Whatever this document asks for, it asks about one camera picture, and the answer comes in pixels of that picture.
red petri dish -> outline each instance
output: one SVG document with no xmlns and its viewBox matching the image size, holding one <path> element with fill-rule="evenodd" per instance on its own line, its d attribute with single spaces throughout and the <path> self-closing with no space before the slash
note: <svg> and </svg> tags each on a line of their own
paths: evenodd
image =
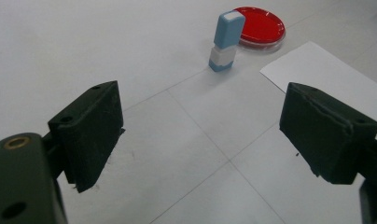
<svg viewBox="0 0 377 224">
<path fill-rule="evenodd" d="M 279 49 L 286 29 L 277 16 L 258 7 L 238 7 L 234 10 L 245 16 L 240 45 L 259 50 Z"/>
</svg>

white tabletop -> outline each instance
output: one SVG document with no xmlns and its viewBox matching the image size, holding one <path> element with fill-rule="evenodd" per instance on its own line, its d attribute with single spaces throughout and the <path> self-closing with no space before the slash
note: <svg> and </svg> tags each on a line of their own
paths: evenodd
<svg viewBox="0 0 377 224">
<path fill-rule="evenodd" d="M 282 19 L 274 53 L 208 67 L 219 14 Z M 83 91 L 117 80 L 125 128 L 96 186 L 59 177 L 70 223 L 361 223 L 357 189 L 316 178 L 259 70 L 313 41 L 377 82 L 377 0 L 0 1 L 0 140 L 46 134 Z"/>
</svg>

red plate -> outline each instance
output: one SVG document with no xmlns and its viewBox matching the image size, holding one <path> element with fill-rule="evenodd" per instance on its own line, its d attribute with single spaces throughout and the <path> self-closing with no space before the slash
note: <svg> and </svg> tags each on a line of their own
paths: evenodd
<svg viewBox="0 0 377 224">
<path fill-rule="evenodd" d="M 241 34 L 241 40 L 246 44 L 277 45 L 285 37 L 284 23 L 271 12 L 257 7 L 238 7 L 234 10 L 246 18 Z"/>
</svg>

